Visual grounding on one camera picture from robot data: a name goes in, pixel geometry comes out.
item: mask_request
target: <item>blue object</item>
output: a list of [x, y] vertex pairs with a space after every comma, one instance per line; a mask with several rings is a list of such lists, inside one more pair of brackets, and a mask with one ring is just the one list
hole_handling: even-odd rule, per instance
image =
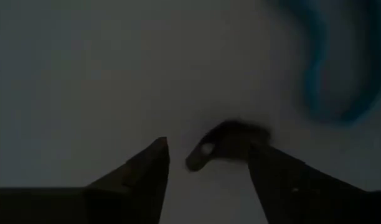
[[335, 120], [329, 119], [319, 100], [319, 73], [326, 57], [326, 25], [317, 7], [309, 0], [282, 0], [305, 26], [310, 38], [311, 59], [304, 74], [304, 97], [311, 116], [320, 121], [353, 124], [366, 114], [381, 96], [381, 0], [363, 0], [368, 10], [369, 44], [372, 55], [372, 74], [351, 107]]

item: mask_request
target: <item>small dark object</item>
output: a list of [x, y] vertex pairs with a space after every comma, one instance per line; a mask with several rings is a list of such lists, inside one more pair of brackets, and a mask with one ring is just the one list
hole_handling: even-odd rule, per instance
[[0, 189], [0, 223], [157, 224], [169, 172], [166, 138], [84, 188]]
[[[198, 171], [212, 159], [230, 159], [247, 161], [250, 149], [250, 140], [254, 139], [262, 144], [271, 140], [270, 132], [261, 126], [244, 123], [238, 120], [228, 120], [209, 131], [186, 159], [186, 165], [191, 171]], [[203, 152], [203, 146], [214, 146], [210, 154]]]

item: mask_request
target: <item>small metal part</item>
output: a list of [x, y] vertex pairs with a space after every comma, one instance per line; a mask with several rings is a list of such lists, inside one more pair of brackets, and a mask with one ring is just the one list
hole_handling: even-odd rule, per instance
[[211, 159], [246, 162], [251, 140], [268, 144], [270, 139], [270, 132], [266, 128], [239, 120], [227, 120], [200, 140], [187, 157], [186, 166], [190, 171], [198, 171]]

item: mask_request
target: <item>white background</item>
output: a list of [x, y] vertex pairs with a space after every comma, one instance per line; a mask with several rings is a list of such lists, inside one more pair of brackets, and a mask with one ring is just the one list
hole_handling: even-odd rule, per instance
[[[318, 1], [330, 25], [326, 101], [343, 109], [369, 55], [363, 8]], [[358, 125], [308, 118], [308, 40], [264, 0], [0, 1], [0, 187], [84, 186], [167, 136], [161, 223], [266, 223], [247, 167], [184, 159], [227, 118], [364, 190], [381, 189], [381, 101]]]

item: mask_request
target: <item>white surface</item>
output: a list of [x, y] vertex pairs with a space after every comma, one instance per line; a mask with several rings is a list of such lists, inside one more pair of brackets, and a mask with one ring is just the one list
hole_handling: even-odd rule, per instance
[[[339, 105], [349, 77], [366, 74], [345, 2], [322, 5]], [[266, 223], [245, 166], [184, 168], [206, 131], [239, 117], [313, 167], [381, 189], [381, 102], [352, 128], [310, 121], [306, 47], [298, 23], [263, 0], [1, 0], [0, 186], [87, 185], [167, 136], [161, 223]]]

